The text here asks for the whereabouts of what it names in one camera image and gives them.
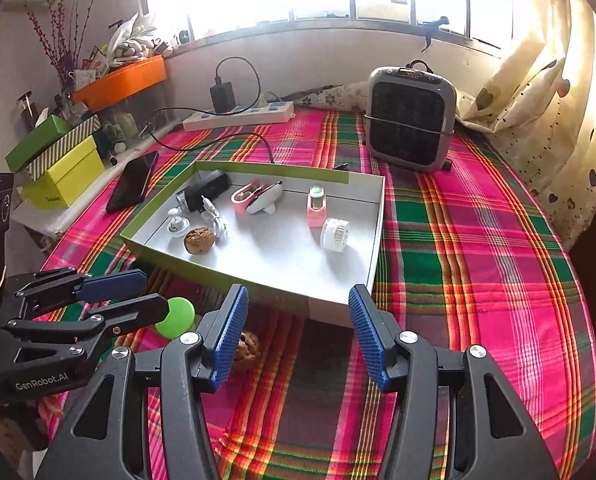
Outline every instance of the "pink bottle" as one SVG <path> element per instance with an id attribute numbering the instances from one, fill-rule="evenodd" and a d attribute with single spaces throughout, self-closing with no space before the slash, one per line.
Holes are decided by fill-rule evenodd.
<path id="1" fill-rule="evenodd" d="M 313 184 L 307 197 L 307 225 L 322 227 L 327 219 L 327 197 L 321 184 Z"/>

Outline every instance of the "bed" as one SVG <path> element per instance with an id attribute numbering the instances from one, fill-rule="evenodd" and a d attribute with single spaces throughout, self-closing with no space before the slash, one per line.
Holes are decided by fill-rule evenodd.
<path id="1" fill-rule="evenodd" d="M 237 131 L 262 134 L 279 164 L 333 168 L 385 177 L 382 246 L 373 297 L 401 326 L 436 346 L 491 352 L 535 420 L 563 479 L 593 449 L 596 347 L 584 297 L 569 257 L 545 214 L 486 140 L 452 138 L 452 169 L 412 173 L 372 158 L 362 144 L 361 114 L 297 108 L 286 124 L 187 134 L 165 142 L 189 148 Z M 153 195 L 196 157 L 267 162 L 255 137 L 225 140 L 200 152 L 159 147 Z M 137 209 L 108 215 L 105 189 L 60 241 L 44 269 L 77 267 L 101 275 L 140 264 L 119 233 Z M 200 310 L 220 294 L 160 269 L 152 290 L 186 296 Z M 75 320 L 73 304 L 47 319 Z M 203 399 L 223 478 L 373 478 L 389 434 L 395 395 L 382 395 L 364 369 L 353 332 L 252 305 L 247 328 L 260 339 L 256 368 L 232 372 Z M 153 329 L 122 336 L 134 351 L 166 344 Z M 62 394 L 60 402 L 70 403 Z M 447 410 L 441 409 L 433 478 L 446 467 Z M 166 478 L 158 390 L 149 394 L 153 478 Z M 50 418 L 54 436 L 58 418 Z"/>

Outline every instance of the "windowsill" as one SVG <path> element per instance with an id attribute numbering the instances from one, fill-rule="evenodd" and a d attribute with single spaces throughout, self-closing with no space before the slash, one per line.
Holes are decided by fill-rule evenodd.
<path id="1" fill-rule="evenodd" d="M 178 56 L 190 50 L 194 50 L 203 46 L 208 46 L 223 41 L 239 40 L 241 38 L 250 38 L 252 36 L 260 36 L 262 34 L 274 34 L 278 32 L 287 32 L 290 30 L 309 30 L 315 28 L 354 28 L 357 30 L 377 30 L 382 32 L 399 32 L 402 34 L 409 34 L 410 36 L 425 36 L 425 29 L 419 25 L 410 25 L 409 23 L 390 22 L 388 20 L 352 20 L 348 18 L 316 18 L 313 20 L 296 20 L 294 22 L 274 22 L 256 25 L 255 27 L 239 28 L 238 30 L 230 30 L 222 34 L 216 34 L 207 38 L 192 41 L 191 43 L 182 44 L 178 46 L 174 53 L 169 56 Z M 493 57 L 502 57 L 502 50 L 478 40 L 471 40 L 465 36 L 440 30 L 434 32 L 433 39 L 437 41 L 444 41 L 445 43 L 452 43 L 471 50 L 482 52 Z"/>

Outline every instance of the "orange basket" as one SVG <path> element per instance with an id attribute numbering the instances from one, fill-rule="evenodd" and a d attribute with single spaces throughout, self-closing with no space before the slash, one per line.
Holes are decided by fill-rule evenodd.
<path id="1" fill-rule="evenodd" d="M 73 102 L 85 103 L 89 110 L 97 112 L 166 78 L 167 71 L 162 56 L 150 57 L 96 79 L 74 92 Z"/>

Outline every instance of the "green box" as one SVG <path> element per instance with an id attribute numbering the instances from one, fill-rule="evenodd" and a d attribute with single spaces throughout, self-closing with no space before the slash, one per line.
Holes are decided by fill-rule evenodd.
<path id="1" fill-rule="evenodd" d="M 72 126 L 55 115 L 50 115 L 35 129 L 25 136 L 18 145 L 5 157 L 9 169 L 18 173 L 27 164 L 34 160 L 44 150 L 51 146 L 60 137 L 72 130 Z"/>

